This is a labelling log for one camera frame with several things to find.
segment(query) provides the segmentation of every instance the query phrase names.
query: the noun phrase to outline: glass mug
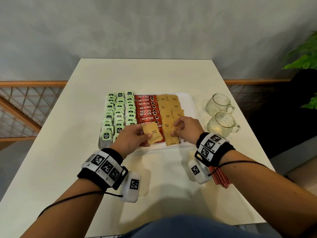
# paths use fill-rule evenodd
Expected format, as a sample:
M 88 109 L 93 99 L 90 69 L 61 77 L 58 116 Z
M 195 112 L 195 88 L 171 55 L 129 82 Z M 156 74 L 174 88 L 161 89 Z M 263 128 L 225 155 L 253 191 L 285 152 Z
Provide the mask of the glass mug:
M 236 120 L 231 114 L 220 111 L 209 120 L 207 130 L 210 133 L 219 134 L 226 138 L 231 132 L 238 132 L 240 125 L 236 123 Z
M 235 111 L 235 107 L 232 106 L 230 99 L 223 94 L 214 94 L 206 104 L 205 109 L 210 116 L 214 116 L 220 111 L 225 111 L 230 114 Z

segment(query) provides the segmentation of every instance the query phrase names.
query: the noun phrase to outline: mug handle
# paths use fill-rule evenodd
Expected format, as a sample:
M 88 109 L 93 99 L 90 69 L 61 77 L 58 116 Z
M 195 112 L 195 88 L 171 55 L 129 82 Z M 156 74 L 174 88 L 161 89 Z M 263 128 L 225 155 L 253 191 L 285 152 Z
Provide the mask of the mug handle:
M 236 126 L 233 127 L 232 132 L 237 133 L 240 130 L 240 125 L 236 123 Z
M 235 111 L 235 107 L 232 106 L 232 104 L 230 104 L 227 108 L 226 108 L 226 112 L 228 112 L 229 114 L 232 114 Z

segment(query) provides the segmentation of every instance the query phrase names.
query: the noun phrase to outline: white tray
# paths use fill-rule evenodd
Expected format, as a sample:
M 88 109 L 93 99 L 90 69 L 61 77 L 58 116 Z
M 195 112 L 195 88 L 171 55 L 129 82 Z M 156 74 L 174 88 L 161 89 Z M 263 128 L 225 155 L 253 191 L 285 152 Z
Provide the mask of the white tray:
M 172 93 L 172 94 L 176 94 L 178 96 L 180 106 L 184 110 L 184 116 L 198 119 L 198 113 L 197 113 L 194 101 L 192 99 L 192 96 L 190 96 L 188 93 Z M 166 148 L 182 148 L 182 147 L 190 147 L 190 146 L 195 146 L 195 145 L 188 142 L 184 142 L 182 139 L 180 139 L 179 144 L 166 146 L 165 142 L 155 143 L 155 144 L 151 144 L 150 147 L 139 147 L 137 148 L 137 151 L 138 150 L 166 149 Z

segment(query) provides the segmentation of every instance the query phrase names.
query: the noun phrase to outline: hand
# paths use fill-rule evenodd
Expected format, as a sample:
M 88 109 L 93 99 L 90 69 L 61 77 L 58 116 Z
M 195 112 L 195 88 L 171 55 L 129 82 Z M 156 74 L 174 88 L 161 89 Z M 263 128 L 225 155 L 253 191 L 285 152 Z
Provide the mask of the hand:
M 116 141 L 110 146 L 117 151 L 123 159 L 133 153 L 137 147 L 149 147 L 148 143 L 144 143 L 150 139 L 152 134 L 144 134 L 141 124 L 132 124 L 126 126 L 118 135 Z
M 181 116 L 174 126 L 177 127 L 177 130 L 172 132 L 172 135 L 178 136 L 184 139 L 184 142 L 187 140 L 191 144 L 196 144 L 200 135 L 204 132 L 201 127 L 198 119 L 193 119 L 191 117 Z

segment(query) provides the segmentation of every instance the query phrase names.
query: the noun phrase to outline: tabletop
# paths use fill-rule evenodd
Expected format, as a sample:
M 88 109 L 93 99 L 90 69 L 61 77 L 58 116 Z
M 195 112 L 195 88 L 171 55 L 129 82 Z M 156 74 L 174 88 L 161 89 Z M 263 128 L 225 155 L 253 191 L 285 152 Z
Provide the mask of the tabletop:
M 77 179 L 81 164 L 98 150 L 105 96 L 128 90 L 190 94 L 205 130 L 211 117 L 204 106 L 214 93 L 223 93 L 235 106 L 233 116 L 241 126 L 228 136 L 231 144 L 273 170 L 212 60 L 81 59 L 0 202 L 3 238 L 19 237 Z M 86 237 L 123 234 L 176 214 L 231 225 L 265 222 L 234 185 L 225 189 L 213 180 L 195 182 L 188 168 L 194 149 L 131 154 L 123 165 L 142 176 L 138 201 L 123 203 L 105 195 Z

